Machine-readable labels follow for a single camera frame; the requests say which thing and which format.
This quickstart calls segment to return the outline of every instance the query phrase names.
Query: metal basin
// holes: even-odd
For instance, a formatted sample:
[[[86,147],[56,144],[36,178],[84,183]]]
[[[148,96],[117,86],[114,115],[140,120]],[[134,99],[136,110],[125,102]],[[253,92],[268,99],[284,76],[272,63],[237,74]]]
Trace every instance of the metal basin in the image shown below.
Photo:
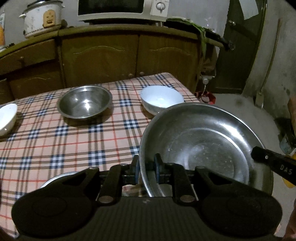
[[[145,161],[160,153],[163,162],[194,170],[205,166],[226,177],[269,194],[273,189],[270,168],[255,163],[251,150],[264,147],[255,133],[234,115],[212,105],[182,103],[165,109],[148,124],[141,139],[139,162],[150,196],[163,196]]]
[[[49,179],[48,181],[46,181],[45,183],[43,183],[43,185],[40,188],[46,187],[48,184],[52,183],[55,180],[60,179],[61,177],[67,177],[67,176],[70,176],[70,175],[74,175],[76,173],[77,172],[66,172],[66,173],[62,173],[60,175],[57,175],[57,176],[53,177],[52,179]]]
[[[86,120],[102,113],[112,102],[112,94],[101,86],[86,85],[65,93],[57,104],[59,113],[71,119]]]

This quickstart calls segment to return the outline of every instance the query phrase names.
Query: cabinet knob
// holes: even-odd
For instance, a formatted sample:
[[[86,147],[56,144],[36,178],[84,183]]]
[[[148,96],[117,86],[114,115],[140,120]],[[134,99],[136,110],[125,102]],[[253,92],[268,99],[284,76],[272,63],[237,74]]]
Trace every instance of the cabinet knob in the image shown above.
[[[235,25],[236,25],[235,21],[229,20],[228,22],[229,22],[229,24],[230,24],[231,26],[235,26]]]

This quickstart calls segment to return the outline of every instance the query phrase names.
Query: green cloth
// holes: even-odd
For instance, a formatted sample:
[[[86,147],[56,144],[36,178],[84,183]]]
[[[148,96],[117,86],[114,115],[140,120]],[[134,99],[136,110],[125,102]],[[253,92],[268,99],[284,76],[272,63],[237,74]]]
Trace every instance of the green cloth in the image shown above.
[[[199,32],[200,32],[200,40],[201,40],[201,44],[202,44],[202,57],[205,57],[205,52],[207,50],[206,47],[206,42],[205,42],[205,29],[199,25],[197,25],[196,23],[194,23],[192,20],[187,19],[187,18],[182,18],[182,17],[172,17],[172,18],[168,18],[168,21],[175,21],[175,22],[180,22],[180,23],[184,23],[187,25],[192,25],[194,26]]]

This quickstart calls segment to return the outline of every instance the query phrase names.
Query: large metal pan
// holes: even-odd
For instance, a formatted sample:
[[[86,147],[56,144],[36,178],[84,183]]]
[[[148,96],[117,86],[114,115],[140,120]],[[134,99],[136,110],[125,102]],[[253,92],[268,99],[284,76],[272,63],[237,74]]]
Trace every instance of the large metal pan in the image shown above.
[[[240,119],[216,106],[182,103],[165,109],[148,124],[140,144],[141,175],[149,196],[165,196],[146,171],[145,162],[160,153],[163,162],[194,170],[205,166],[224,176],[272,193],[273,173],[255,163],[252,148],[263,147],[255,133]]]

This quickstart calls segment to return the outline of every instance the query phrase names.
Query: cabinet door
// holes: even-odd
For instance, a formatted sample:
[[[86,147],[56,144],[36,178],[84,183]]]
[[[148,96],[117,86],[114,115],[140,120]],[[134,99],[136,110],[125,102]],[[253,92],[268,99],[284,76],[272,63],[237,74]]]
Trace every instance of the cabinet door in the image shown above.
[[[0,80],[0,104],[5,104],[13,100],[14,98],[11,93],[9,83],[6,79]]]
[[[63,88],[57,61],[42,63],[7,75],[16,99]]]
[[[107,83],[135,75],[138,39],[138,35],[63,39],[66,86]]]
[[[136,75],[168,72],[194,92],[200,71],[198,46],[199,43],[185,38],[141,35]]]

